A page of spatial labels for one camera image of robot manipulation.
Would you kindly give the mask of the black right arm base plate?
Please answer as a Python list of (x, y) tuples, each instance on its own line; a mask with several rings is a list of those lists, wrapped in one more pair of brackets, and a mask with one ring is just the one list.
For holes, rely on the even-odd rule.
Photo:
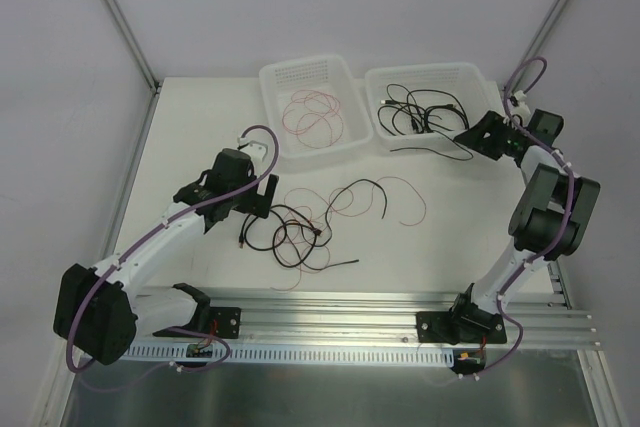
[(499, 314), (454, 316), (449, 311), (416, 313), (420, 343), (503, 345), (507, 342), (503, 317)]

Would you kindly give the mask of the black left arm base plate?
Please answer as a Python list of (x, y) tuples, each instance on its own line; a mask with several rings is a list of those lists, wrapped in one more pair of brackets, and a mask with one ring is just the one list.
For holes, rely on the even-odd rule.
[(239, 307), (207, 307), (196, 312), (191, 329), (222, 339), (237, 339), (240, 334), (242, 310)]

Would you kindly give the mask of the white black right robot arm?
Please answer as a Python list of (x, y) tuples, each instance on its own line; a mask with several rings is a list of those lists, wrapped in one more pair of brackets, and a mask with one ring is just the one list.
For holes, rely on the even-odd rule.
[(445, 313), (441, 336), (452, 345), (489, 340), (502, 332), (506, 307), (537, 271), (579, 247), (591, 218), (600, 184), (574, 173), (553, 146), (564, 119), (537, 110), (521, 126), (489, 112), (455, 142), (485, 157), (514, 160), (525, 190), (508, 225), (511, 241), (494, 266)]

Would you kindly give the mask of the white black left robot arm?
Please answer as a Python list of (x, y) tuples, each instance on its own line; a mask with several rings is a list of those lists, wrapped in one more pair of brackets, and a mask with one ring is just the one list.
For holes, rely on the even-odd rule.
[[(66, 341), (71, 372), (81, 373), (90, 363), (114, 363), (140, 336), (210, 336), (211, 300), (201, 290), (177, 283), (151, 296), (140, 291), (172, 257), (231, 212), (268, 216), (279, 180), (270, 169), (258, 171), (268, 155), (267, 146), (256, 141), (223, 149), (210, 169), (179, 189), (138, 241), (91, 267), (74, 264), (65, 271), (53, 330)], [(75, 363), (75, 350), (88, 355), (89, 363)]]

